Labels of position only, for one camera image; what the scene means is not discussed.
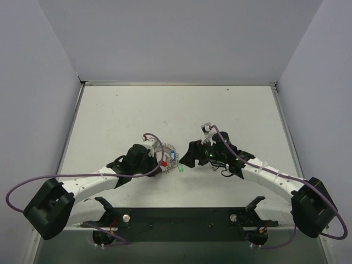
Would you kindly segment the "green key tag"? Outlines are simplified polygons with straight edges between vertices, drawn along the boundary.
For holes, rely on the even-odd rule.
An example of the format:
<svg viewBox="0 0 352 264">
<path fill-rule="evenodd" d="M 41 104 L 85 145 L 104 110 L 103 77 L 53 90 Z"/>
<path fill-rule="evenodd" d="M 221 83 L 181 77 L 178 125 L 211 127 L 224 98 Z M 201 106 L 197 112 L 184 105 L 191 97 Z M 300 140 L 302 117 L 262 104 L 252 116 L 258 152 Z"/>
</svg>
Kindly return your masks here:
<svg viewBox="0 0 352 264">
<path fill-rule="evenodd" d="M 178 170 L 179 170 L 180 172 L 183 172 L 183 171 L 184 171 L 184 167 L 183 167 L 182 164 L 178 164 Z"/>
</svg>

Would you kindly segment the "blue key tag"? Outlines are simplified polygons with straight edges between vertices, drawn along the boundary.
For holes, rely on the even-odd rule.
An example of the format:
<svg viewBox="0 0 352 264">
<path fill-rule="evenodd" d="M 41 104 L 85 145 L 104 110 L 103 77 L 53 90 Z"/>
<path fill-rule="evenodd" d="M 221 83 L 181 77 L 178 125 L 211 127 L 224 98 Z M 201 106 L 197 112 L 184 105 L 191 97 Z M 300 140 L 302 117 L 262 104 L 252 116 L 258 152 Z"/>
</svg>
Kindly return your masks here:
<svg viewBox="0 0 352 264">
<path fill-rule="evenodd" d="M 175 151 L 171 151 L 170 152 L 170 157 L 172 160 L 175 160 L 176 159 L 176 152 Z"/>
</svg>

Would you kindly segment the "large metal keyring with loops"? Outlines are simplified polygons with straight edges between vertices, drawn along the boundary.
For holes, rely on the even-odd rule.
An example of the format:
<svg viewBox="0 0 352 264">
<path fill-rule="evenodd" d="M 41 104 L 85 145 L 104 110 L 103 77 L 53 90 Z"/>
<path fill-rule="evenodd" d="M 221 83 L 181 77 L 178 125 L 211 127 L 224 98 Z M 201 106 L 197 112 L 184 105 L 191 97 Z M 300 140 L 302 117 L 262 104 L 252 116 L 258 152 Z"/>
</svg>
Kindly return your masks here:
<svg viewBox="0 0 352 264">
<path fill-rule="evenodd" d="M 170 152 L 175 151 L 176 152 L 176 159 L 172 160 L 170 157 Z M 158 148 L 155 149 L 156 157 L 157 157 L 157 162 L 160 160 L 166 161 L 167 166 L 163 167 L 161 166 L 161 170 L 163 174 L 170 173 L 172 170 L 176 169 L 178 167 L 179 163 L 179 154 L 177 153 L 176 148 L 168 143 L 162 143 L 162 146 L 158 146 Z"/>
</svg>

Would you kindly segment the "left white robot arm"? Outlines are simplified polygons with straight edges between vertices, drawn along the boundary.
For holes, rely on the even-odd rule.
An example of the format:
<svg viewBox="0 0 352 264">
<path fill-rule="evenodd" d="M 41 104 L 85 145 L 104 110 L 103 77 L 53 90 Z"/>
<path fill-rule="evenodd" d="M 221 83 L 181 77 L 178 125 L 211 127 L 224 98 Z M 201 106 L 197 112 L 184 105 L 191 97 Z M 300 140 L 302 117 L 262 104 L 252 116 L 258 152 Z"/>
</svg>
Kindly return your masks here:
<svg viewBox="0 0 352 264">
<path fill-rule="evenodd" d="M 157 162 L 156 149 L 163 149 L 157 142 L 134 144 L 115 161 L 86 177 L 75 176 L 59 182 L 54 178 L 45 181 L 24 209 L 23 215 L 48 240 L 58 235 L 67 225 L 85 222 L 75 220 L 73 207 L 105 190 L 116 189 L 133 178 L 154 177 L 162 169 Z"/>
</svg>

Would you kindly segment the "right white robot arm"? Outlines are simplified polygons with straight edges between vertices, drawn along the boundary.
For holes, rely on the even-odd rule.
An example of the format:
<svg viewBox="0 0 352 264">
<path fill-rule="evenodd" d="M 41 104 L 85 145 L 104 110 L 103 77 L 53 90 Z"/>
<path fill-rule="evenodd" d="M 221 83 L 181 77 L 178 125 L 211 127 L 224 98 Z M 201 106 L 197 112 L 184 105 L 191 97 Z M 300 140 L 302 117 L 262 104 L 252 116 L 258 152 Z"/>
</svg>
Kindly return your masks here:
<svg viewBox="0 0 352 264">
<path fill-rule="evenodd" d="M 191 141 L 180 163 L 189 168 L 209 163 L 213 169 L 225 169 L 228 177 L 235 175 L 276 193 L 287 203 L 279 207 L 263 199 L 255 206 L 256 215 L 263 221 L 293 224 L 308 237 L 321 235 L 336 215 L 337 208 L 320 180 L 292 177 L 266 165 L 231 144 L 224 131 Z"/>
</svg>

